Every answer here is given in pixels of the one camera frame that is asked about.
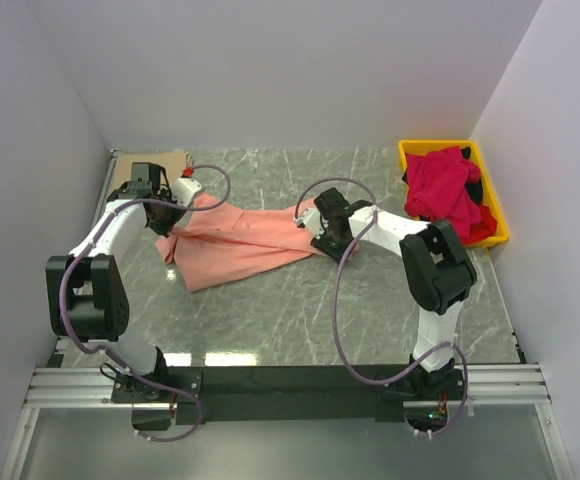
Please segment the pink t shirt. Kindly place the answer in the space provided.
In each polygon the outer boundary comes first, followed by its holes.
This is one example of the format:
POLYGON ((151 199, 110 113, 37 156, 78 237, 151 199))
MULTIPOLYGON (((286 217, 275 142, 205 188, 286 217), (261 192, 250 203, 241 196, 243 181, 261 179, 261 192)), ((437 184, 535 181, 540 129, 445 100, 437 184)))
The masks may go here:
POLYGON ((230 203, 195 212, 184 227, 156 241, 163 261, 179 269, 192 293, 243 280, 322 253, 294 223, 294 209, 245 210, 230 203))

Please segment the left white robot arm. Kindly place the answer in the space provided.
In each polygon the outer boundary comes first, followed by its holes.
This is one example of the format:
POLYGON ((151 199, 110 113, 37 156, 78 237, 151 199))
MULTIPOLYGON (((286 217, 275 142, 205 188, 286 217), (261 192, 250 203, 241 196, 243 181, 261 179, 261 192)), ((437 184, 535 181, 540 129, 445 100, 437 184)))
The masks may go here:
POLYGON ((163 399, 170 378, 163 353, 130 327, 129 300, 119 263, 144 229, 168 236, 190 210, 203 187, 185 166, 171 181, 158 164, 135 162, 130 178, 106 198, 102 217, 69 254, 46 263, 50 322, 81 352, 103 353, 128 373, 146 401, 163 399))

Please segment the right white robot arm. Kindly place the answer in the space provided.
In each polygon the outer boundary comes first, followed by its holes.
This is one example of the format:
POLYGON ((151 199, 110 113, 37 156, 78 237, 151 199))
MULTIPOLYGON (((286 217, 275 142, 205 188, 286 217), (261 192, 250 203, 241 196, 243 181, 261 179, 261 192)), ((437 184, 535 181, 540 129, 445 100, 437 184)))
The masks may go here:
POLYGON ((356 380, 385 386, 406 377, 414 395, 430 399, 444 386, 442 372, 455 357, 465 355, 455 343, 459 314, 477 280, 476 269, 459 236, 447 220, 429 223, 407 219, 361 200, 348 202, 335 188, 295 211, 295 223, 312 235, 311 246, 338 262, 331 324, 335 347, 344 367, 356 380), (361 375, 349 362, 338 325, 339 289, 344 268, 357 245, 366 241, 402 260, 408 289, 418 306, 418 333, 412 362, 385 379, 361 375))

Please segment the brown cardboard sheet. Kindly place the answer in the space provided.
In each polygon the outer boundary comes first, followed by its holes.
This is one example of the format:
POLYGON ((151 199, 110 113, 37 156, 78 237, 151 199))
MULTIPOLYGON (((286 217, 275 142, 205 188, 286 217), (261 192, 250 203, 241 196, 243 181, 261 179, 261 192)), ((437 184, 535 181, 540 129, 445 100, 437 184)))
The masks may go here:
POLYGON ((131 179, 131 167, 135 162, 153 163, 165 168, 170 184, 178 179, 187 167, 194 166, 194 159, 185 150, 160 153, 121 153, 117 156, 107 193, 131 179))

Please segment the red t shirt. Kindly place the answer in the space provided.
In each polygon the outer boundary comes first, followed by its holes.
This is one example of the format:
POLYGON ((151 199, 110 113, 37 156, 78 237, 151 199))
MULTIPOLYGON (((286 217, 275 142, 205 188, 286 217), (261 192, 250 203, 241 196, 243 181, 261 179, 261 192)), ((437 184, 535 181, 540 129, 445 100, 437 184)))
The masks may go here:
POLYGON ((408 192, 404 210, 422 221, 448 220, 464 245, 474 245, 495 234, 498 222, 484 198, 478 206, 466 192, 465 184, 482 179, 482 173, 477 164, 462 157, 462 148, 453 145, 423 155, 405 155, 402 180, 408 192))

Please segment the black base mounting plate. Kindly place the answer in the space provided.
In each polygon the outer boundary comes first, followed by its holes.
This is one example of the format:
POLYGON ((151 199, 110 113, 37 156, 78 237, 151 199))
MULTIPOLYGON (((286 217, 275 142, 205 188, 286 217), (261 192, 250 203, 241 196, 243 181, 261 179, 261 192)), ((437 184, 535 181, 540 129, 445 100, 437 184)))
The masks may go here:
POLYGON ((371 418, 403 422, 413 417, 409 402, 426 404, 423 414, 441 427, 447 418, 444 404, 465 392, 465 376, 449 364, 435 373, 417 368, 405 378, 388 383, 402 365, 361 365, 367 385, 343 366, 206 366, 171 367, 166 385, 184 396, 155 389, 118 374, 111 394, 114 404, 144 407, 150 403, 174 416, 177 425, 197 418, 208 422, 329 420, 371 418))

